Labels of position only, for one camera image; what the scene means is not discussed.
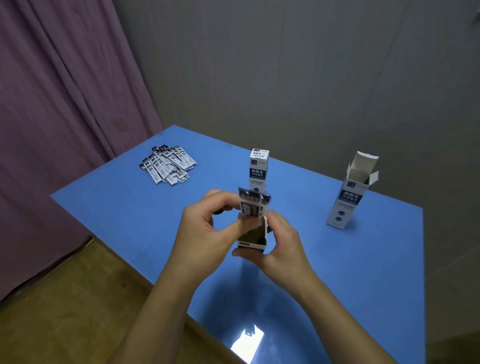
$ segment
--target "gray wall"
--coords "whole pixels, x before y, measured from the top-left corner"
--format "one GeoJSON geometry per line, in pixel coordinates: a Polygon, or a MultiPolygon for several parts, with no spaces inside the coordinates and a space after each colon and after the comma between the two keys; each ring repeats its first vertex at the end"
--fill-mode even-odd
{"type": "Polygon", "coordinates": [[[114,4],[165,126],[339,179],[379,155],[373,189],[424,208],[429,339],[480,328],[477,0],[114,4]]]}

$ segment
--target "right hand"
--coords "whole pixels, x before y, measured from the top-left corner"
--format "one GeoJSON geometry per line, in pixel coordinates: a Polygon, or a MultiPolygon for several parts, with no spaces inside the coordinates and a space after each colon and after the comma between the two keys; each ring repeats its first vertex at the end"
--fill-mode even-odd
{"type": "Polygon", "coordinates": [[[232,255],[250,260],[274,283],[295,297],[303,284],[318,278],[303,250],[298,231],[283,215],[273,210],[267,211],[267,222],[276,240],[275,248],[269,254],[239,247],[232,251],[232,255]]]}

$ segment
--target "blue table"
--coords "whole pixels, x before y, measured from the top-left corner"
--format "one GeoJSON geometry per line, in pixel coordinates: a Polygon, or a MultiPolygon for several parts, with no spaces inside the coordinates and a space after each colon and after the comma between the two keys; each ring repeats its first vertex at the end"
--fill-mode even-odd
{"type": "MultiPolygon", "coordinates": [[[[52,197],[155,282],[182,209],[210,188],[237,192],[239,186],[248,187],[249,154],[172,126],[52,197]],[[162,144],[181,145],[198,162],[187,182],[155,185],[138,167],[152,146],[162,144]]],[[[367,191],[341,231],[325,223],[340,186],[341,181],[270,158],[269,208],[299,231],[315,272],[399,363],[424,363],[422,209],[367,191]]],[[[236,211],[215,216],[215,227],[222,229],[236,218],[236,211]]],[[[266,253],[273,246],[269,234],[266,253]]],[[[188,314],[246,361],[329,362],[299,305],[253,264],[230,254],[199,287],[188,314]]]]}

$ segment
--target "pile of pen refill packets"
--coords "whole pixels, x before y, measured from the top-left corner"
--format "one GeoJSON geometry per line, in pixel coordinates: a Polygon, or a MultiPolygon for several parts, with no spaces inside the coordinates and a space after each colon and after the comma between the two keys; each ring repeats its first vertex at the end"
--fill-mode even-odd
{"type": "Polygon", "coordinates": [[[145,158],[138,166],[147,171],[155,184],[168,182],[172,186],[183,183],[190,178],[191,170],[197,162],[190,157],[181,146],[155,146],[152,154],[145,158]]]}

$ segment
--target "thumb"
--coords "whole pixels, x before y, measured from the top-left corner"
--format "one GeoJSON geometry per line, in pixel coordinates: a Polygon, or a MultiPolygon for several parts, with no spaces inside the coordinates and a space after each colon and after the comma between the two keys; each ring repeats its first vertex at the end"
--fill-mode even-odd
{"type": "Polygon", "coordinates": [[[262,225],[262,221],[256,217],[240,218],[220,231],[222,238],[233,244],[243,234],[262,225]]]}
{"type": "Polygon", "coordinates": [[[240,256],[243,259],[250,260],[259,268],[262,268],[263,261],[266,257],[266,255],[252,248],[235,248],[232,251],[232,256],[240,256]]]}

